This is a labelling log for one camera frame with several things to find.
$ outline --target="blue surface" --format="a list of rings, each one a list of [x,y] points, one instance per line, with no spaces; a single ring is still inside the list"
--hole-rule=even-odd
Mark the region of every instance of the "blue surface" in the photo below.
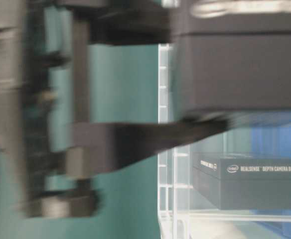
[[[252,152],[291,157],[291,125],[260,127],[252,130]],[[259,214],[291,216],[291,210],[258,211]],[[265,227],[291,239],[291,223],[261,223]]]

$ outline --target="intel logo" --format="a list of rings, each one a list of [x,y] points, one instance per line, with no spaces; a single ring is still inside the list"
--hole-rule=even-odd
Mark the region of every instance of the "intel logo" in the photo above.
[[[229,173],[236,173],[239,170],[239,166],[237,165],[231,165],[227,167],[227,171]]]

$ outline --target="black product box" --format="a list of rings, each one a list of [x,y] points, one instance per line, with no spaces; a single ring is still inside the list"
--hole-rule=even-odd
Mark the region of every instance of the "black product box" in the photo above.
[[[291,12],[268,13],[278,1],[256,1],[262,14],[240,12],[247,2],[254,1],[181,1],[180,80],[171,86],[177,117],[291,110]]]
[[[291,209],[291,158],[194,153],[193,187],[221,210]]]

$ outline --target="display case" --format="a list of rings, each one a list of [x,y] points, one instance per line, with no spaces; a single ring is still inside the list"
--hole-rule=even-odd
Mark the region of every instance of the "display case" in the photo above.
[[[164,2],[168,6],[173,4],[173,1]],[[169,92],[173,46],[160,45],[158,50],[158,121],[167,122],[173,120]],[[244,157],[249,157],[249,165],[255,167],[246,168],[244,173],[258,174],[237,179],[207,176],[208,170],[213,172],[216,169],[213,168],[214,163],[204,157],[215,153],[223,163],[227,157],[236,157],[236,163],[225,166],[224,170],[229,174],[229,171],[235,171],[229,166],[234,165],[241,170],[239,163]],[[204,177],[197,177],[196,163],[206,167]],[[291,124],[238,128],[162,152],[158,155],[157,171],[157,210],[162,239],[291,239]],[[227,189],[231,188],[231,180],[237,182],[231,192],[222,191],[225,180]],[[242,186],[248,185],[244,184],[247,180],[257,185]],[[214,194],[207,195],[206,192],[211,192],[212,188]],[[235,196],[244,190],[246,193],[242,198]],[[223,192],[218,195],[220,200],[226,197],[232,200],[230,207],[215,203],[217,192]],[[242,206],[244,196],[258,203]]]

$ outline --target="intel realsense depth camera box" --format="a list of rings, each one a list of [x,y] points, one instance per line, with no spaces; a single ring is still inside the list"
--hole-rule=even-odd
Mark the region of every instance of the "intel realsense depth camera box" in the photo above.
[[[222,210],[291,209],[291,158],[193,153],[193,187]]]

